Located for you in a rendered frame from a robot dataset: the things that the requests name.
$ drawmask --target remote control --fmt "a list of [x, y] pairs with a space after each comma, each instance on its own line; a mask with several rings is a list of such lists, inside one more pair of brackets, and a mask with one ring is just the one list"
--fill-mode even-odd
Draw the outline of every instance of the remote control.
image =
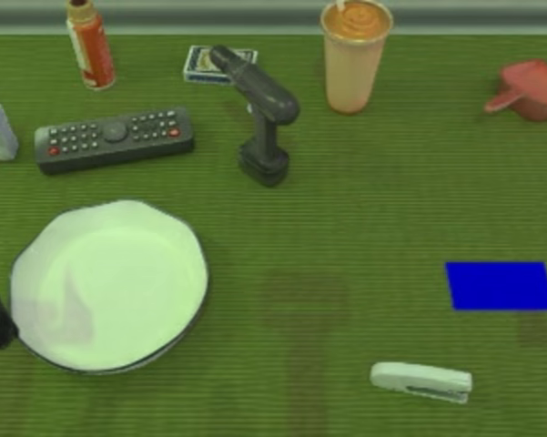
[[191, 152], [184, 107], [40, 127], [35, 160], [46, 175]]

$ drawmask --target red scoop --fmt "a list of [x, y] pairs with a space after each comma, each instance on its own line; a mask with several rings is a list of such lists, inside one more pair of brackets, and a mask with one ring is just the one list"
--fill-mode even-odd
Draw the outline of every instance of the red scoop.
[[511, 107], [532, 121], [547, 120], [547, 62], [541, 59], [505, 66], [499, 94], [485, 105], [493, 113]]

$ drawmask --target grey wall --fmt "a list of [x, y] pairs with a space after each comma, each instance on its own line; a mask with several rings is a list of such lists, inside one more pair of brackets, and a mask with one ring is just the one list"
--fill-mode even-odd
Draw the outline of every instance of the grey wall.
[[[0, 0], [0, 34], [64, 33], [66, 0]], [[112, 34], [312, 34], [328, 0], [95, 0]], [[547, 34], [547, 0], [383, 0], [399, 34]]]

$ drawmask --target card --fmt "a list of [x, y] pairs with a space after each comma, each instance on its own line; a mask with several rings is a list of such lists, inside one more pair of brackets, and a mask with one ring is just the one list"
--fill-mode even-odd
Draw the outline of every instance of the card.
[[[184, 80], [187, 82], [230, 85], [230, 79], [210, 61], [211, 46], [192, 46], [184, 64]], [[257, 63], [257, 50], [232, 48], [233, 52], [252, 64]]]

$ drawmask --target cup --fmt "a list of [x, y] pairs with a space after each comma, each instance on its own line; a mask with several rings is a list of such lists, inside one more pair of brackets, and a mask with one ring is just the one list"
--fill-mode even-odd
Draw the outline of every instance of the cup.
[[373, 0], [349, 0], [341, 8], [327, 5], [320, 24], [328, 104], [341, 114], [356, 114], [370, 99], [392, 14]]

